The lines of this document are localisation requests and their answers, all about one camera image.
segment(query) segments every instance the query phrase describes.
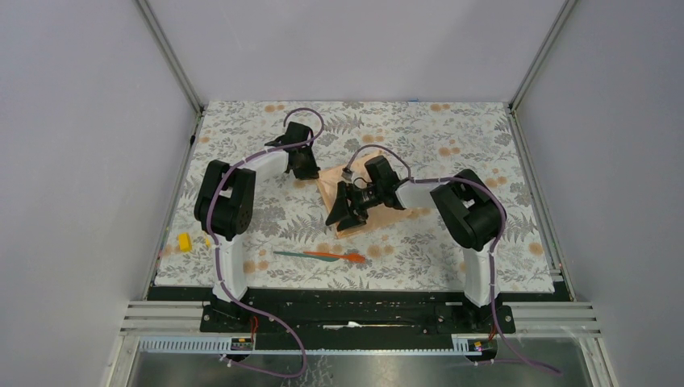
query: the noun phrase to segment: yellow object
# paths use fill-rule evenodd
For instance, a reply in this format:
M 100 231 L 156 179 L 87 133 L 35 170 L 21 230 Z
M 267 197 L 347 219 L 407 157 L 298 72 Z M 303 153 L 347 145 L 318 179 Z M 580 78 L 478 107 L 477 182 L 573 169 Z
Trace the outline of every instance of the yellow object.
M 178 236 L 178 247 L 181 249 L 182 252 L 189 252 L 192 250 L 190 234 L 184 232 Z

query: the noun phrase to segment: cable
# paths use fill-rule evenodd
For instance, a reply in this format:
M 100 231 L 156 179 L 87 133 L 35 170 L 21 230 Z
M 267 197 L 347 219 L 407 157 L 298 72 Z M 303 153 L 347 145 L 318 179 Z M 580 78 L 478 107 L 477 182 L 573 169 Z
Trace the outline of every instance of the cable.
M 354 155 L 352 156 L 352 158 L 349 159 L 349 162 L 347 163 L 347 166 L 344 167 L 344 168 L 345 168 L 345 169 L 350 169 L 350 168 L 352 167 L 352 162 L 354 162 L 354 159 L 357 158 L 357 156 L 359 155 L 359 152 L 361 152 L 362 150 L 364 150 L 364 149 L 366 149 L 366 148 L 378 148 L 378 149 L 382 149 L 383 151 L 388 152 L 389 154 L 391 154 L 392 156 L 394 156 L 394 158 L 396 158 L 396 159 L 399 160 L 402 164 L 404 164 L 404 167 L 406 167 L 407 173 L 408 173 L 408 176 L 407 176 L 407 177 L 408 177 L 409 179 L 411 179 L 411 167 L 408 166 L 408 164 L 406 163 L 406 161 L 404 161 L 401 157 L 399 157 L 398 154 L 394 153 L 394 151 L 391 150 L 391 149 L 389 149 L 388 147 L 383 147 L 382 145 L 377 145 L 377 144 L 368 144 L 368 145 L 364 145 L 364 146 L 361 147 L 361 148 L 358 148 L 357 151 L 354 152 Z
M 287 325 L 286 322 L 282 321 L 280 318 L 278 318 L 277 316 L 274 316 L 273 314 L 271 314 L 271 313 L 269 313 L 269 312 L 266 312 L 266 311 L 264 311 L 264 310 L 259 310 L 259 309 L 257 309 L 257 308 L 253 308 L 253 307 L 251 307 L 251 306 L 249 306 L 249 305 L 246 305 L 246 304 L 240 302 L 240 300 L 238 300 L 237 298 L 235 298 L 235 296 L 233 296 L 233 295 L 231 294 L 230 290 L 228 290 L 228 287 L 226 286 L 225 280 L 223 279 L 223 275 L 221 274 L 221 259 L 220 259 L 221 255 L 220 255 L 220 251 L 219 251 L 219 249 L 220 249 L 219 238 L 216 236 L 216 234 L 214 233 L 214 231 L 211 229 L 211 218 L 212 218 L 213 215 L 214 215 L 214 207 L 216 206 L 216 201 L 219 200 L 219 195 L 221 194 L 221 187 L 223 187 L 223 186 L 226 184 L 226 181 L 227 181 L 228 178 L 231 176 L 231 174 L 233 173 L 233 171 L 235 171 L 235 170 L 236 170 L 237 168 L 239 168 L 241 165 L 243 165 L 243 164 L 245 164 L 245 163 L 248 163 L 249 161 L 254 160 L 254 159 L 256 159 L 257 157 L 263 156 L 263 155 L 265 155 L 266 153 L 273 152 L 273 151 L 279 151 L 279 150 L 282 150 L 282 149 L 289 149 L 289 148 L 301 147 L 301 146 L 303 146 L 303 145 L 310 144 L 310 143 L 312 143 L 315 139 L 319 138 L 319 136 L 320 136 L 321 134 L 323 134 L 323 131 L 325 130 L 325 122 L 323 121 L 323 116 L 321 116 L 321 114 L 320 114 L 318 111 L 313 110 L 313 109 L 310 109 L 310 108 L 308 108 L 308 107 L 299 107 L 299 108 L 297 108 L 297 109 L 291 110 L 291 111 L 285 116 L 285 119 L 283 119 L 283 121 L 282 121 L 282 126 L 285 127 L 285 126 L 287 125 L 287 119 L 288 119 L 293 113 L 296 113 L 296 112 L 298 112 L 298 111 L 310 111 L 311 113 L 316 114 L 316 116 L 319 118 L 319 120 L 320 120 L 320 122 L 321 122 L 321 128 L 320 128 L 319 132 L 316 133 L 316 135 L 314 135 L 313 137 L 311 137 L 311 138 L 309 138 L 309 139 L 307 139 L 307 140 L 305 140 L 305 141 L 296 143 L 296 144 L 282 145 L 282 146 L 280 146 L 280 147 L 270 148 L 269 150 L 262 150 L 262 151 L 259 151 L 259 152 L 255 153 L 255 154 L 253 154 L 253 155 L 251 155 L 251 156 L 249 156 L 249 157 L 245 157 L 243 160 L 240 160 L 240 161 L 238 161 L 237 163 L 235 163 L 234 165 L 232 165 L 232 166 L 228 169 L 228 172 L 226 172 L 226 173 L 223 175 L 223 179 L 221 179 L 221 182 L 219 183 L 218 187 L 216 188 L 216 191 L 214 192 L 214 197 L 211 198 L 211 203 L 209 204 L 209 210 L 208 210 L 207 213 L 206 213 L 206 232 L 207 232 L 207 233 L 211 236 L 211 238 L 214 240 L 214 245 L 216 246 L 216 250 L 215 250 L 216 275 L 217 275 L 217 277 L 218 277 L 218 279 L 219 279 L 219 283 L 221 284 L 221 289 L 225 292 L 225 294 L 228 296 L 228 298 L 230 298 L 230 300 L 231 300 L 232 302 L 234 302 L 236 305 L 240 306 L 241 308 L 243 308 L 243 309 L 245 309 L 245 310 L 249 310 L 250 312 L 253 312 L 253 313 L 260 314 L 260 315 L 262 315 L 262 316 L 268 317 L 269 319 L 275 320 L 277 323 L 279 323 L 282 327 L 284 327 L 284 328 L 286 329 L 287 332 L 289 332 L 289 333 L 292 335 L 292 337 L 294 338 L 294 341 L 297 342 L 297 345 L 299 346 L 299 349 L 302 351 L 302 368 L 301 368 L 299 371 L 297 371 L 296 373 L 290 373 L 290 374 L 288 374 L 288 373 L 273 372 L 273 371 L 269 371 L 269 370 L 267 370 L 267 369 L 254 367 L 254 366 L 252 366 L 252 365 L 242 364 L 242 363 L 239 363 L 239 362 L 233 362 L 232 360 L 229 360 L 229 361 L 228 361 L 228 366 L 234 364 L 234 365 L 236 365 L 236 366 L 238 366 L 238 367 L 241 367 L 241 368 L 246 368 L 246 369 L 250 369 L 250 370 L 253 370 L 253 371 L 257 371 L 257 372 L 265 373 L 265 374 L 268 374 L 268 375 L 272 375 L 272 376 L 274 376 L 274 377 L 282 377 L 282 378 L 300 377 L 300 376 L 303 375 L 304 372 L 307 370 L 307 351 L 306 351 L 306 349 L 304 349 L 304 343 L 302 343 L 302 340 L 299 338 L 299 336 L 297 336 L 297 334 L 294 332 L 294 330 L 293 330 L 289 325 Z
M 494 238 L 494 242 L 490 245 L 490 250 L 489 250 L 489 258 L 490 258 L 490 305 L 491 305 L 491 311 L 492 311 L 492 317 L 494 320 L 494 326 L 496 327 L 496 330 L 498 332 L 498 335 L 501 337 L 501 340 L 503 343 L 506 344 L 508 349 L 515 354 L 519 360 L 515 359 L 503 359 L 503 360 L 497 360 L 499 363 L 514 363 L 514 362 L 522 362 L 527 365 L 529 365 L 532 368 L 536 368 L 542 372 L 550 373 L 551 375 L 554 375 L 556 377 L 562 377 L 563 372 L 552 366 L 551 364 L 546 364 L 541 361 L 537 360 L 530 360 L 527 357 L 523 356 L 522 353 L 518 352 L 515 348 L 513 348 L 513 345 L 508 341 L 508 338 L 503 334 L 503 330 L 501 329 L 501 326 L 498 323 L 498 317 L 496 316 L 496 305 L 494 302 L 494 281 L 496 280 L 496 271 L 494 270 L 494 249 L 496 248 L 497 243 L 499 240 L 501 240 L 503 236 L 503 229 L 506 226 L 506 211 L 504 211 L 503 206 L 501 205 L 501 202 L 494 196 L 493 193 L 491 193 L 486 187 L 479 185 L 478 183 L 474 181 L 470 181 L 467 179 L 463 179 L 460 177 L 441 177 L 441 178 L 436 178 L 436 179 L 411 179 L 412 182 L 415 184 L 423 184 L 423 183 L 437 183 L 441 181 L 455 181 L 457 183 L 461 184 L 466 184 L 469 185 L 475 189 L 478 189 L 482 191 L 487 197 L 489 197 L 494 205 L 496 206 L 498 212 L 501 214 L 501 227 L 498 230 L 498 234 L 496 235 L 496 238 Z

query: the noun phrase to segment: floral tablecloth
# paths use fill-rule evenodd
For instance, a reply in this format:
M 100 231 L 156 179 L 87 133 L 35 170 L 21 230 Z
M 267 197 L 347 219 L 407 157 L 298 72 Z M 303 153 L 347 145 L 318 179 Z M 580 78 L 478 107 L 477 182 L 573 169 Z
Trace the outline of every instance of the floral tablecloth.
M 540 242 L 531 196 L 502 103 L 428 102 L 212 102 L 198 133 L 169 237 L 160 252 L 156 285 L 211 286 L 213 261 L 193 217 L 202 176 L 213 159 L 233 163 L 283 133 L 289 110 L 319 111 L 327 130 L 314 145 L 321 169 L 348 161 L 363 144 L 382 144 L 411 165 L 418 178 L 474 170 L 507 209 L 506 234 L 496 251 L 502 291 L 550 292 L 553 284 Z M 306 112 L 293 120 L 317 131 Z M 402 166 L 388 157 L 400 176 Z M 245 233 L 248 285 L 269 288 L 463 290 L 465 263 L 436 210 L 413 210 L 389 227 L 337 239 L 313 181 L 283 174 L 256 188 Z M 191 252 L 177 236 L 188 232 Z M 274 251 L 360 252 L 365 264 L 274 255 Z

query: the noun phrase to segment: orange utensil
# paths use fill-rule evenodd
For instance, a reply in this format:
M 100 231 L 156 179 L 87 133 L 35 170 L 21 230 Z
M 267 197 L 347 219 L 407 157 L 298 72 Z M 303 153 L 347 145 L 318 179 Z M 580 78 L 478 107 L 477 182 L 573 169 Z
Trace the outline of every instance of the orange utensil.
M 308 254 L 310 256 L 327 256 L 330 258 L 340 258 L 341 260 L 349 260 L 352 262 L 355 262 L 357 264 L 363 264 L 365 263 L 365 257 L 361 254 L 357 254 L 355 252 L 351 252 L 349 254 L 345 255 L 340 255 L 340 254 L 331 254 L 328 252 L 304 252 L 304 254 Z

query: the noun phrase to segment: gray leaf pattern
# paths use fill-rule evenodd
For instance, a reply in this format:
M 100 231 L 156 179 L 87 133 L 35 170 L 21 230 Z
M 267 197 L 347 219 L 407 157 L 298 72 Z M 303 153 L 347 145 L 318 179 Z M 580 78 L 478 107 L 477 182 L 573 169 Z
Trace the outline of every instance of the gray leaf pattern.
M 553 284 L 541 246 L 532 196 L 526 186 L 502 103 L 422 102 L 211 102 L 198 133 L 168 239 L 160 251 L 156 285 L 209 286 L 212 250 L 193 208 L 206 165 L 233 163 L 282 134 L 282 119 L 297 107 L 319 111 L 327 130 L 314 144 L 319 167 L 345 164 L 364 144 L 384 144 L 411 165 L 417 177 L 450 176 L 472 169 L 508 213 L 497 246 L 502 291 L 548 292 Z M 317 131 L 312 114 L 292 120 Z M 389 159 L 405 176 L 403 166 Z M 283 174 L 257 186 L 252 222 L 244 234 L 244 271 L 250 286 L 303 289 L 462 290 L 463 252 L 434 210 L 381 230 L 337 239 L 315 184 Z M 177 249 L 188 232 L 191 252 Z M 274 251 L 359 252 L 364 264 L 279 256 Z

